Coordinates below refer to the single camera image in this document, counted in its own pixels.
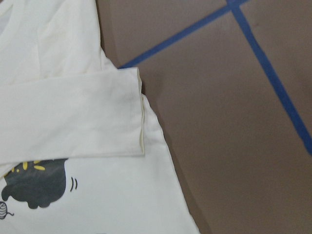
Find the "cream long-sleeve cat shirt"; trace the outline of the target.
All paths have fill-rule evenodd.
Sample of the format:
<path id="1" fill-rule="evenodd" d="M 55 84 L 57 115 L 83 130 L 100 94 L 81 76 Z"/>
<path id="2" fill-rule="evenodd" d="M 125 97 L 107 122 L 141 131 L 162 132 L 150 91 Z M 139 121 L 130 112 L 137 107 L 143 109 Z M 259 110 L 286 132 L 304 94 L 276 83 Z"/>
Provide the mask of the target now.
<path id="1" fill-rule="evenodd" d="M 0 3 L 0 231 L 196 234 L 137 68 L 93 0 Z"/>

